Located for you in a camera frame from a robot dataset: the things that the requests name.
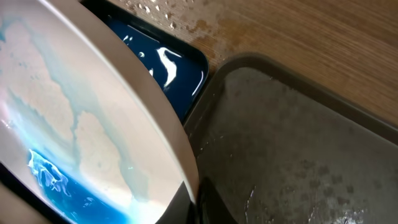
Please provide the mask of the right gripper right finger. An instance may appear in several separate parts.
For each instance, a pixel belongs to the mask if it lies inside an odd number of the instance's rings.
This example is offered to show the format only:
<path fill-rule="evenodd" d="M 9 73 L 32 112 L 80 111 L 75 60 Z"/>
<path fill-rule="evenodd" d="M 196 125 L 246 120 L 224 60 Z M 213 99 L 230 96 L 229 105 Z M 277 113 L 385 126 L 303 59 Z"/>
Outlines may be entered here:
<path fill-rule="evenodd" d="M 207 177 L 200 184 L 198 214 L 200 224 L 238 224 Z"/>

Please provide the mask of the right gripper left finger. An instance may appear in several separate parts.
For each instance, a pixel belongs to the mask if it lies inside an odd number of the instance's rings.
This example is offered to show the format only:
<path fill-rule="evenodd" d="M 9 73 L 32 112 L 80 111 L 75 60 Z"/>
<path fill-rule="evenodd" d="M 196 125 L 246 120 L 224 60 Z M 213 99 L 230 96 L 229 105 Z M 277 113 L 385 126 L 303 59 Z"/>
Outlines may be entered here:
<path fill-rule="evenodd" d="M 194 224 L 193 205 L 182 182 L 163 215 L 155 224 Z"/>

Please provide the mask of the white plate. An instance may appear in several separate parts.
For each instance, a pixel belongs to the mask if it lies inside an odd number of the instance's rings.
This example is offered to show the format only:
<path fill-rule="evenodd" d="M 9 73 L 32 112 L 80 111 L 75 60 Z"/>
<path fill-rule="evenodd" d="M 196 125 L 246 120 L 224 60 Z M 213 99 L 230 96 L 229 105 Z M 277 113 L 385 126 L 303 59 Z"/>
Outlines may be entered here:
<path fill-rule="evenodd" d="M 156 223 L 198 170 L 172 105 L 78 1 L 1 2 L 1 164 L 72 223 Z"/>

